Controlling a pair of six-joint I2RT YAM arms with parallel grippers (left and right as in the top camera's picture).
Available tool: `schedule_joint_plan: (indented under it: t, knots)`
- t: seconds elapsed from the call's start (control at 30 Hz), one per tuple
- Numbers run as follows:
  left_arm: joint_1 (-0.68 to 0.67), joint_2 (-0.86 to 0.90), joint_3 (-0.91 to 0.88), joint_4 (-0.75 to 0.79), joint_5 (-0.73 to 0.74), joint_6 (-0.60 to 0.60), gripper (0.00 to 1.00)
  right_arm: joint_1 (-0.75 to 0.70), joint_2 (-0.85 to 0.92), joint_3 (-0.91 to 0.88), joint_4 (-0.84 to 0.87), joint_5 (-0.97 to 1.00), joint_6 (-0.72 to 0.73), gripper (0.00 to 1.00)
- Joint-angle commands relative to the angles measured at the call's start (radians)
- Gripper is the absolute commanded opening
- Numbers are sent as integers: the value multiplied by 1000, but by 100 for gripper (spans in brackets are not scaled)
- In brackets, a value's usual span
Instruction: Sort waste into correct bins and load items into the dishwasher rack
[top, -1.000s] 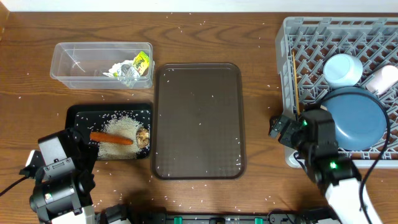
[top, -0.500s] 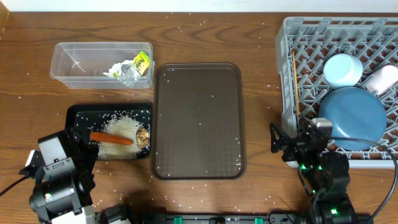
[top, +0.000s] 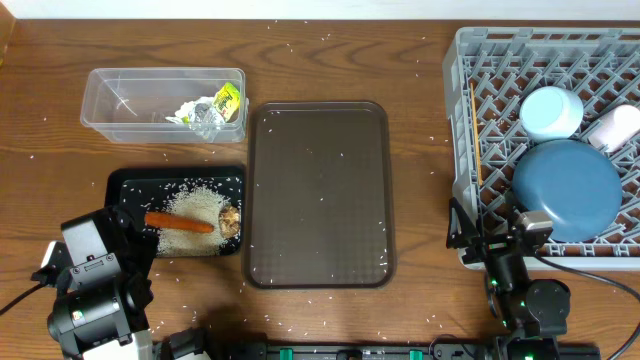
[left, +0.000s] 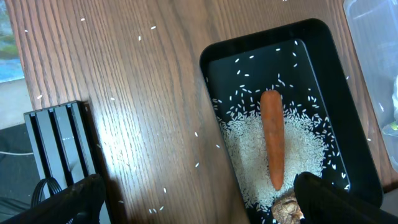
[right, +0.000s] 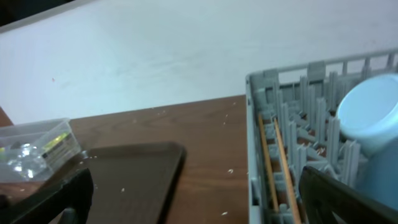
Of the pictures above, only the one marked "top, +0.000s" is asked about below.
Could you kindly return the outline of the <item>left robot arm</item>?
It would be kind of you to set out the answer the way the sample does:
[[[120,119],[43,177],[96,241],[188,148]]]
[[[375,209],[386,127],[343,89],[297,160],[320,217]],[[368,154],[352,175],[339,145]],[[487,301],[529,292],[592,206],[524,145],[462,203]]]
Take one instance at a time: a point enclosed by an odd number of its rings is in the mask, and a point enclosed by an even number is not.
[[[153,300],[149,272],[158,238],[136,227],[131,213],[109,206],[61,225],[31,279],[56,289],[47,318],[66,359],[151,359],[145,307]]]

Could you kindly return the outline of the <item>pale pink cup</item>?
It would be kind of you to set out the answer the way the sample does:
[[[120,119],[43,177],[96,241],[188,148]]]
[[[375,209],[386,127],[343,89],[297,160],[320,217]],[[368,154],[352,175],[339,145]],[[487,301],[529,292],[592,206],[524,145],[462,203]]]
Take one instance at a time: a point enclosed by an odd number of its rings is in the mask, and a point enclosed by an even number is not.
[[[624,104],[615,107],[598,119],[599,126],[588,137],[588,142],[607,153],[622,148],[639,132],[640,111]]]

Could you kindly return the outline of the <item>light blue rice bowl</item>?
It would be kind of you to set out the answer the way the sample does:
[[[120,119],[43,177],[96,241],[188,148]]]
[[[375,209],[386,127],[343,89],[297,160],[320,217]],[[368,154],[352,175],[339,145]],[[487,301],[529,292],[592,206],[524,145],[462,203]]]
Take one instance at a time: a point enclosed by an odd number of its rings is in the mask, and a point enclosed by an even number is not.
[[[569,90],[546,86],[529,94],[523,101],[519,118],[528,137],[534,142],[568,139],[579,128],[584,105]]]

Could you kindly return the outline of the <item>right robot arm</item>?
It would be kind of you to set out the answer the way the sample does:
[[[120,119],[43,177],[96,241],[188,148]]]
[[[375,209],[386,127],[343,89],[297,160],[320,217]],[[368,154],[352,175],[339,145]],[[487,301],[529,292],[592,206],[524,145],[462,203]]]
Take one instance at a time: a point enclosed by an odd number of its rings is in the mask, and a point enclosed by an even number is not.
[[[496,336],[477,359],[558,359],[557,337],[567,332],[570,290],[553,279],[529,277],[525,258],[552,232],[543,211],[515,217],[505,234],[483,236],[457,199],[449,200],[446,247],[461,249],[465,264],[482,263],[485,293],[493,316],[509,331]]]

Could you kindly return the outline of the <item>dark blue plate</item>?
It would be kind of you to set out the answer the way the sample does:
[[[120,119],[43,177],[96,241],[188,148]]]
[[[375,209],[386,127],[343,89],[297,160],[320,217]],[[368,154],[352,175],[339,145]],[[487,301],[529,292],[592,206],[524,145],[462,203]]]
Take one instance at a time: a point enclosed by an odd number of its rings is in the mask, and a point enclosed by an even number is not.
[[[511,181],[517,200],[553,222],[551,239],[588,241],[614,223],[622,205],[620,177],[607,157],[574,140],[554,140],[527,151]]]

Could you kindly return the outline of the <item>orange carrot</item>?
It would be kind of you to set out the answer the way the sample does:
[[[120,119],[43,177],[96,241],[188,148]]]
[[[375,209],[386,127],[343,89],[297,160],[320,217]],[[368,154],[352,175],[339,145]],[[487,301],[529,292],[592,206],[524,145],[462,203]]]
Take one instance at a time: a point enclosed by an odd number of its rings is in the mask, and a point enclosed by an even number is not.
[[[194,233],[212,233],[215,227],[209,223],[201,222],[177,215],[160,212],[148,212],[144,216],[146,225],[172,230],[183,230]]]

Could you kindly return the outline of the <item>wooden chopstick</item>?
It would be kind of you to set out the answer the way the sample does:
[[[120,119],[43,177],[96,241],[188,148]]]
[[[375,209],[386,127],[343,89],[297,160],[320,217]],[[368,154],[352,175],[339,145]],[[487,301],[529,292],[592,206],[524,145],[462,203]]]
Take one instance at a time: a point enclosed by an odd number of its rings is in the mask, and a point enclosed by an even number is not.
[[[470,90],[470,103],[471,103],[471,116],[472,116],[472,125],[473,125],[473,135],[478,135],[478,120],[477,120],[477,112],[476,112],[476,102],[475,102],[475,91],[474,84],[469,82],[469,90]]]
[[[476,167],[477,167],[477,180],[478,187],[481,188],[484,180],[482,176],[482,161],[481,161],[481,149],[480,149],[480,140],[478,135],[474,135],[474,146],[475,146],[475,159],[476,159]]]

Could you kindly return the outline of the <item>green foil snack wrapper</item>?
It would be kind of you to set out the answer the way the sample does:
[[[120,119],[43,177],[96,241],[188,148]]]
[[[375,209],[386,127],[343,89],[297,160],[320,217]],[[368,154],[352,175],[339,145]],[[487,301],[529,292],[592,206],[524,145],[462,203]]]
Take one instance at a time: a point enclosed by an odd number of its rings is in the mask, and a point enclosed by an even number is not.
[[[225,123],[228,123],[240,107],[239,90],[232,83],[226,82],[213,98],[214,107],[224,117]]]

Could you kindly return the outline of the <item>white napkin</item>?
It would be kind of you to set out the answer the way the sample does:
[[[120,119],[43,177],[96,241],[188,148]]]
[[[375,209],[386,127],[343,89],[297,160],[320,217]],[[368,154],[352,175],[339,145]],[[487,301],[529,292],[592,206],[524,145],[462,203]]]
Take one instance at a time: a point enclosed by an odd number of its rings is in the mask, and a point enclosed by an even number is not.
[[[194,101],[185,102],[166,120],[187,126],[196,135],[205,140],[215,136],[225,124],[225,119],[214,107],[213,97],[200,97]]]

